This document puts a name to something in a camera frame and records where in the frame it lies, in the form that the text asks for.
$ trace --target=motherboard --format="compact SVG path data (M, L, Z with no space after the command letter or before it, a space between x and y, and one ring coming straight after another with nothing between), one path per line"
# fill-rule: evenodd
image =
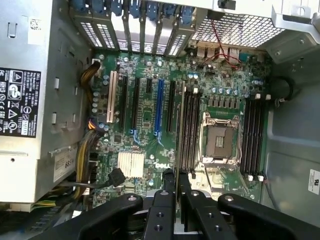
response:
M255 53L240 53L239 59L234 68L194 54L96 52L92 62L101 67L91 82L89 118L89 128L103 132L91 159L96 182L104 183L114 168L126 180L97 189L93 207L124 193L146 196L160 189L167 168L188 172L191 187L214 199L236 193L260 200L262 183L246 178L239 159L246 100L265 98L271 61L257 61Z

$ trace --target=beige pci slot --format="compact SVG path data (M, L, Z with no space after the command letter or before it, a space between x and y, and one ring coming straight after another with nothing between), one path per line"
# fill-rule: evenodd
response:
M108 97L108 109L106 112L106 122L114 122L114 111L116 103L116 90L117 90L117 72L110 72L110 83L109 83L109 97Z

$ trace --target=black pcie slot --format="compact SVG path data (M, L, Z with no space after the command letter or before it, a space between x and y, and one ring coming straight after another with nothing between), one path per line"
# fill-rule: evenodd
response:
M248 137L249 137L249 119L250 119L251 101L245 102L245 117L243 124L243 141L242 141L242 159L240 163L240 172L242 174L246 171L247 153L248 153Z
M263 102L261 104L259 136L258 136L258 142L257 142L257 164L255 165L256 173L260 172L261 151L262 151L262 143L264 140L265 111L267 110L267 107L268 107L268 102Z
M254 129L252 136L252 156L251 156L251 166L250 166L250 174L254 175L256 173L256 165L257 165L257 152L258 152L258 138L259 138L259 130L260 130L260 114L261 114L261 106L262 101L257 100L255 106L255 116L254 116Z
M250 111L250 123L249 123L249 141L248 141L248 152L247 152L247 164L245 171L251 174L251 165L252 165L252 153L254 150L254 137L255 137L255 128L256 128L256 111L257 111L257 101L252 101L251 111Z
M197 138L199 127L199 110L201 94L185 92L183 109L183 132L180 151L180 169L193 173L197 152Z
M152 78L147 78L146 79L145 93L147 93L147 94L151 94L152 93Z
M126 109L127 109L127 92L128 92L128 77L123 76L122 79L122 105L121 105L121 118L120 118L120 126L122 129L125 128L126 123Z
M132 130L137 128L139 91L140 91L140 78L136 77L134 80L134 90L133 90L133 98L132 98L132 117L131 117Z
M170 82L170 89L169 89L169 104L168 104L168 116L166 121L166 131L172 132L173 131L173 116L174 116L174 103L175 103L175 91L176 91L176 81Z

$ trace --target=red wire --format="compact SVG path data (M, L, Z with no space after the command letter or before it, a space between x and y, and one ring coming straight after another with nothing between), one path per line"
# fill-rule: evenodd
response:
M222 47L220 38L219 38L218 33L217 33L217 29L216 29L216 26L215 26L215 23L214 23L213 20L211 21L211 26L212 26L212 28L213 28L213 31L214 31L216 40L217 40L218 43L219 43L219 46L220 46L220 49L221 49L222 53L218 53L218 54L216 54L216 55L214 55L214 56L212 56L212 57L209 57L209 58L208 58L207 60L205 60L204 62L207 62L207 61L209 61L210 59L214 59L214 58L216 58L216 57L218 57L218 56L223 55L224 58L225 58L225 61L226 61L232 68L238 69L239 67L237 67L236 65L231 64L231 63L229 62L228 58L235 59L235 60L237 60L240 64L241 64L241 61L240 61L238 58L233 57L233 56L230 56L230 55L228 55L228 54L225 53L225 50L224 50L223 47Z

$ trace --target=green circuit board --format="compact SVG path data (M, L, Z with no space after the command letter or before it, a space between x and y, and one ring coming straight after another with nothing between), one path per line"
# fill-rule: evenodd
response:
M96 112L91 117L95 119L97 125L105 129L104 137L99 140L95 150L98 154L96 180L98 183L104 183L108 179L108 173L119 164L120 153L143 155L143 171L139 177L127 177L125 183L119 187L98 189L93 196L93 207L123 193L146 196L147 191L162 187L162 172L164 169L173 168L177 159L177 128L185 88L202 93L199 119L203 113L209 113L212 118L233 119L236 116L243 122L246 114L244 99L249 95L265 91L263 81L271 71L270 61L266 59L262 64L255 61L254 55L249 54L245 56L239 69L232 69L220 62L210 62L208 66L202 59L189 56L165 58L104 50L96 52L95 59L100 61L101 68L92 82L92 90L97 92L99 97L95 105ZM115 119L113 123L106 123L109 85L104 83L110 81L111 71L117 71L118 74ZM124 77L127 77L126 99L123 98ZM140 84L137 134L134 136L131 131L131 118L136 78L140 78ZM149 92L146 91L147 79L152 79ZM160 142L154 135L159 79L164 80ZM172 105L173 130L167 132L170 81L175 81L176 87ZM235 134L232 140L233 157L236 156L237 136ZM224 169L218 171L222 173L221 181L225 192L238 193L259 201L261 183L245 182L241 179L238 169L232 172Z

